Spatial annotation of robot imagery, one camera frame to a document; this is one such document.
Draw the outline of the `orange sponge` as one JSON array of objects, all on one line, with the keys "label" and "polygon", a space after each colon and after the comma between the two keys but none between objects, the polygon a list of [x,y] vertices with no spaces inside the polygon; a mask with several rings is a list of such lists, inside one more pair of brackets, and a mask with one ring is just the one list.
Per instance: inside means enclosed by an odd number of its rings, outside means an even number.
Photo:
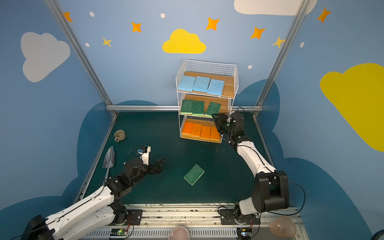
[{"label": "orange sponge", "polygon": [[193,125],[194,123],[186,121],[182,129],[182,135],[190,136],[192,134]]},{"label": "orange sponge", "polygon": [[209,141],[211,139],[211,126],[202,126],[200,139]]},{"label": "orange sponge", "polygon": [[214,126],[211,127],[210,141],[215,143],[220,143],[222,141],[222,137],[220,133],[217,131],[217,128]]},{"label": "orange sponge", "polygon": [[192,139],[199,139],[201,137],[201,131],[202,131],[202,124],[193,123],[192,131],[191,131],[191,138]]}]

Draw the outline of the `green sponge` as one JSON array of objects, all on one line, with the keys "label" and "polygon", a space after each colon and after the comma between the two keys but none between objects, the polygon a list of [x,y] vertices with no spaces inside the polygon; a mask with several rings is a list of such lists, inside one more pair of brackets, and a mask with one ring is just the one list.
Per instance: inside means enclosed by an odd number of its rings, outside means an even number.
[{"label": "green sponge", "polygon": [[193,116],[203,117],[205,115],[205,102],[194,101],[193,102]]},{"label": "green sponge", "polygon": [[184,180],[186,180],[191,186],[193,186],[204,173],[205,170],[201,168],[198,164],[195,164],[184,176]]},{"label": "green sponge", "polygon": [[205,112],[205,117],[212,118],[214,114],[218,114],[221,110],[221,104],[210,102],[208,109]]}]

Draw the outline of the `blue sponge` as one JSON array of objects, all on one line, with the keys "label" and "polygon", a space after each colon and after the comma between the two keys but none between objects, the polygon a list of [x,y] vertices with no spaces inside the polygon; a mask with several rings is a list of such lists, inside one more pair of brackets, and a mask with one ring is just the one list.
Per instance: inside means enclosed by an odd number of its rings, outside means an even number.
[{"label": "blue sponge", "polygon": [[178,90],[192,92],[196,78],[191,76],[183,76],[179,82]]},{"label": "blue sponge", "polygon": [[193,85],[193,92],[207,93],[210,78],[197,76]]},{"label": "blue sponge", "polygon": [[211,79],[207,89],[207,94],[221,96],[223,93],[224,85],[225,81]]}]

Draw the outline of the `white wire wooden shelf rack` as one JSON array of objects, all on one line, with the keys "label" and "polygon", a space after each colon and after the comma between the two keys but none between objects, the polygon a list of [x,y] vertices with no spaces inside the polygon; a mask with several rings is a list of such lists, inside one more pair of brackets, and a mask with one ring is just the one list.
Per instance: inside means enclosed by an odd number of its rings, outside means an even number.
[{"label": "white wire wooden shelf rack", "polygon": [[[207,93],[200,93],[200,92],[193,92],[193,91],[192,92],[179,91],[178,85],[183,76],[191,76],[195,78],[197,76],[202,76],[202,77],[208,77],[214,80],[225,81],[223,93],[221,96],[215,96]],[[194,100],[194,101],[204,101],[205,112],[208,109],[210,102],[218,103],[222,105],[221,110],[218,114],[226,114],[228,116],[232,111],[233,103],[239,88],[237,66],[234,64],[184,60],[176,76],[176,84],[177,84],[177,98],[178,98],[178,108],[179,108],[178,112],[179,112],[180,137],[182,139],[215,143],[211,141],[204,141],[201,139],[192,139],[191,136],[182,135],[182,129],[186,121],[202,124],[202,126],[215,127],[213,118],[207,118],[205,116],[198,117],[198,116],[193,116],[193,114],[182,115],[180,113],[182,101],[184,99]]]}]

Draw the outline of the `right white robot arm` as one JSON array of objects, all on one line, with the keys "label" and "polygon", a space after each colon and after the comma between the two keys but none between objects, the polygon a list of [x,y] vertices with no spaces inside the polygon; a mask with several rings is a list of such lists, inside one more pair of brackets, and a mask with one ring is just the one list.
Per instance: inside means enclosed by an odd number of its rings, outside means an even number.
[{"label": "right white robot arm", "polygon": [[257,150],[254,142],[245,133],[244,115],[234,112],[213,114],[220,135],[227,135],[229,144],[244,159],[252,171],[255,181],[249,198],[238,203],[241,216],[287,209],[290,206],[288,176],[277,171]]}]

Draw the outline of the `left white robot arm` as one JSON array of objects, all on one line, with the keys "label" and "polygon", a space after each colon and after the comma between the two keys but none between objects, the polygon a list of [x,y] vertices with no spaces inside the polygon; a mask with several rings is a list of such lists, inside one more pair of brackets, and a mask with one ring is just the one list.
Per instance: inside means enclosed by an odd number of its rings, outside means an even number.
[{"label": "left white robot arm", "polygon": [[165,159],[144,164],[140,158],[128,161],[122,172],[108,179],[99,189],[72,206],[46,218],[38,215],[32,218],[22,240],[78,240],[90,232],[107,226],[113,221],[123,223],[127,208],[121,198],[146,175],[160,174]]}]

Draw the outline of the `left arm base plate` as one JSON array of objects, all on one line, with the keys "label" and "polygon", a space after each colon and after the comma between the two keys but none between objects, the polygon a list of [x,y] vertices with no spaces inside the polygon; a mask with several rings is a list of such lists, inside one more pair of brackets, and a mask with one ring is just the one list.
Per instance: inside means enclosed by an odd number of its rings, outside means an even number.
[{"label": "left arm base plate", "polygon": [[143,210],[133,209],[125,210],[117,213],[114,223],[116,225],[128,225],[129,223],[134,226],[139,226],[142,220]]}]

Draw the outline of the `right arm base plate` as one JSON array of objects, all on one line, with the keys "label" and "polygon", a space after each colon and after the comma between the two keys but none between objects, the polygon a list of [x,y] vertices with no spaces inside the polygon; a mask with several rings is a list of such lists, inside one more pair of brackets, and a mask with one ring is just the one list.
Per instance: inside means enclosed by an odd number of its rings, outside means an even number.
[{"label": "right arm base plate", "polygon": [[219,207],[217,212],[222,225],[259,225],[261,223],[259,215],[242,215],[239,209]]}]

